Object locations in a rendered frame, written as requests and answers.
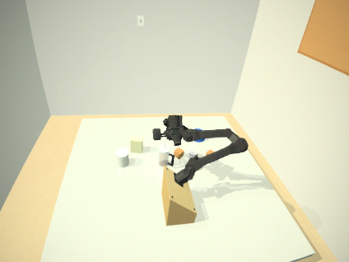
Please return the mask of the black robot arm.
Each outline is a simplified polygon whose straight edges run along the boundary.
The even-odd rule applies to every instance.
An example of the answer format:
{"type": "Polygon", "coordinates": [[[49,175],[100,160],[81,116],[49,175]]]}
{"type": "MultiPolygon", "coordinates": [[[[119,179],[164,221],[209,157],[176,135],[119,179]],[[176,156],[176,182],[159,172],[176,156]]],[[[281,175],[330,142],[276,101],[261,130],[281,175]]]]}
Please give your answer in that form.
{"type": "Polygon", "coordinates": [[[174,182],[184,187],[184,184],[190,180],[193,180],[196,171],[200,170],[203,166],[230,154],[237,154],[246,152],[248,149],[248,142],[245,138],[240,138],[231,129],[213,129],[213,130],[198,130],[188,129],[183,125],[182,115],[168,115],[169,118],[163,120],[163,124],[166,129],[172,129],[169,132],[170,140],[174,141],[174,146],[181,146],[181,140],[187,143],[197,141],[203,138],[228,138],[232,144],[228,147],[224,147],[221,150],[213,152],[205,157],[195,156],[190,158],[185,168],[181,171],[174,172],[174,182]]]}

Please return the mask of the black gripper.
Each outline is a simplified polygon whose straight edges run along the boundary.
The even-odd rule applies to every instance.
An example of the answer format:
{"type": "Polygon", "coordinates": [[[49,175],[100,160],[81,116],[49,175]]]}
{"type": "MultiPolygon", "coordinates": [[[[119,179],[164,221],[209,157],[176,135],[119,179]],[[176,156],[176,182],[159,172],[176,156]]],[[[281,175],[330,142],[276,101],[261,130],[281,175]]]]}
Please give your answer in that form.
{"type": "Polygon", "coordinates": [[[161,129],[153,129],[152,130],[152,135],[153,135],[153,140],[157,141],[157,140],[161,140],[161,138],[164,138],[166,137],[166,139],[169,139],[169,132],[171,131],[172,129],[168,129],[165,131],[165,133],[161,133],[161,129]]]}

